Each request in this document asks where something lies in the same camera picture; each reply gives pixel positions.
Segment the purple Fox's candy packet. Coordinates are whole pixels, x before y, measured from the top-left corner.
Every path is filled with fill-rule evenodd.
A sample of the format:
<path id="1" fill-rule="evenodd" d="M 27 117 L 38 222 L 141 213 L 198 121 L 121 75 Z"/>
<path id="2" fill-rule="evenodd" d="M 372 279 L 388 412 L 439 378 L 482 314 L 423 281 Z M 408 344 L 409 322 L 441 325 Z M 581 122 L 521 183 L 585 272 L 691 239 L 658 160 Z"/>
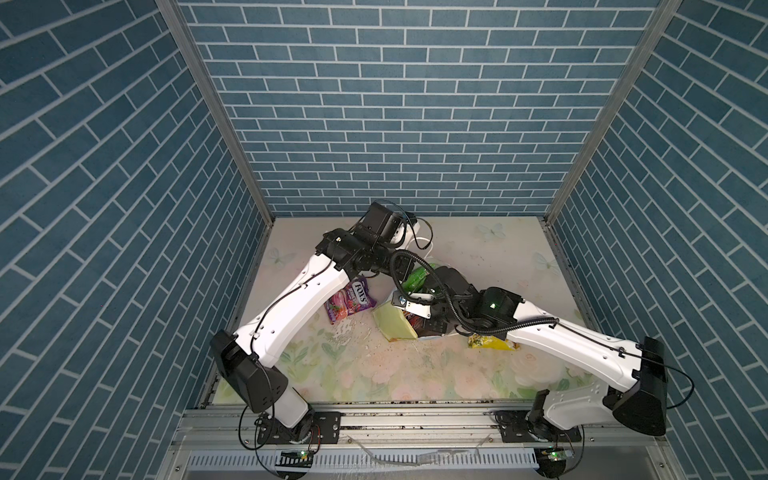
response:
<path id="1" fill-rule="evenodd" d="M 350 281 L 324 303 L 332 325 L 376 306 L 377 302 L 370 294 L 368 279 L 365 277 Z"/>

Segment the floral paper gift bag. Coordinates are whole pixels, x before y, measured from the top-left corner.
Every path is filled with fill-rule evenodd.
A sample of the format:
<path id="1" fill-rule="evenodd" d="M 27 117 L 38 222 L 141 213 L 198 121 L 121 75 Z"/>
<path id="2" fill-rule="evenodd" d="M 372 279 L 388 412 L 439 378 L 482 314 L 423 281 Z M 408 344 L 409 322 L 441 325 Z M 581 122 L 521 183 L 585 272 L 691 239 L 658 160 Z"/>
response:
<path id="1" fill-rule="evenodd" d="M 452 295 L 473 295 L 473 288 L 455 268 L 428 258 L 430 267 L 449 288 Z M 409 268 L 407 277 L 401 281 L 402 289 L 412 298 L 433 298 L 444 300 L 438 281 L 427 270 L 413 260 L 400 260 Z M 392 341 L 427 340 L 456 334 L 458 320 L 445 303 L 431 305 L 411 304 L 395 288 L 387 299 L 373 310 L 374 322 L 384 335 Z"/>

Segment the yellow green snack packet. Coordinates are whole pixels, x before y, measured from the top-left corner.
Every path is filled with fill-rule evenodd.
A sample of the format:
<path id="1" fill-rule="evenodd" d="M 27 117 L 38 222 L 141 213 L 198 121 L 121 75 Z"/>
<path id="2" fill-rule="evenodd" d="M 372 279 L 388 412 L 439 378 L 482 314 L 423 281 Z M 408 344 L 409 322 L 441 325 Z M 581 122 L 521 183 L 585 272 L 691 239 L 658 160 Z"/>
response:
<path id="1" fill-rule="evenodd" d="M 492 349 L 499 351 L 517 351 L 520 345 L 510 341 L 502 340 L 495 336 L 481 336 L 473 334 L 468 339 L 468 346 L 473 349 Z"/>

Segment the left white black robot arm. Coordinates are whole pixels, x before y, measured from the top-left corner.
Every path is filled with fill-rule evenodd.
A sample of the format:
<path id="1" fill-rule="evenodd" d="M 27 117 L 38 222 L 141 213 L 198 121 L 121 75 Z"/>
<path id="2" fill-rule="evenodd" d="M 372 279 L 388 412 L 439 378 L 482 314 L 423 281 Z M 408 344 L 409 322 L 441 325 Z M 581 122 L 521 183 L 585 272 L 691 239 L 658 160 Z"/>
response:
<path id="1" fill-rule="evenodd" d="M 415 214 L 374 202 L 353 226 L 323 234 L 296 278 L 250 322 L 217 332 L 210 342 L 218 373 L 254 413 L 269 412 L 295 429 L 309 421 L 310 406 L 276 368 L 283 351 L 333 294 L 361 273 L 390 277 L 390 257 L 415 240 Z"/>

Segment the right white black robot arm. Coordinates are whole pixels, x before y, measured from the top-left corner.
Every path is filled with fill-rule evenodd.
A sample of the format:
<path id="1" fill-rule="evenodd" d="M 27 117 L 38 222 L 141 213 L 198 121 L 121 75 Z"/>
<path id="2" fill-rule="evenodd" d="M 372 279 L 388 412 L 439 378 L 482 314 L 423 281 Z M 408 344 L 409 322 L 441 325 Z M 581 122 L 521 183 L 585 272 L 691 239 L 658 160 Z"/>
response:
<path id="1" fill-rule="evenodd" d="M 528 414 L 539 436 L 583 424 L 618 423 L 648 436 L 667 429 L 666 347 L 645 337 L 630 341 L 603 335 L 546 312 L 500 287 L 477 289 L 456 269 L 425 269 L 415 288 L 398 284 L 395 307 L 446 329 L 536 348 L 593 376 L 587 387 L 536 394 Z"/>

